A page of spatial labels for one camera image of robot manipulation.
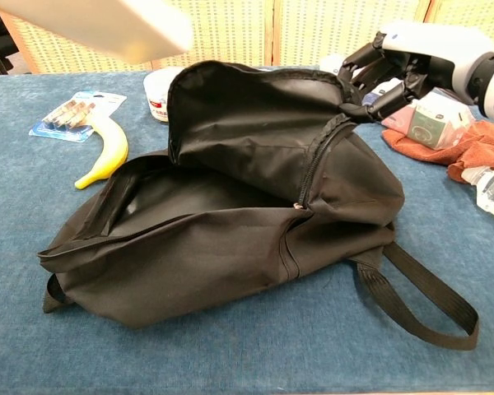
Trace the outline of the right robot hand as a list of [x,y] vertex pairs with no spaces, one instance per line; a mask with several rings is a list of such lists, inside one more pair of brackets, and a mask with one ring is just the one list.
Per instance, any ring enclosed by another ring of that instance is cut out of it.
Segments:
[[359,96],[393,78],[398,85],[372,104],[345,102],[340,110],[359,122],[379,121],[439,88],[494,121],[494,42],[478,28],[390,22],[338,72]]

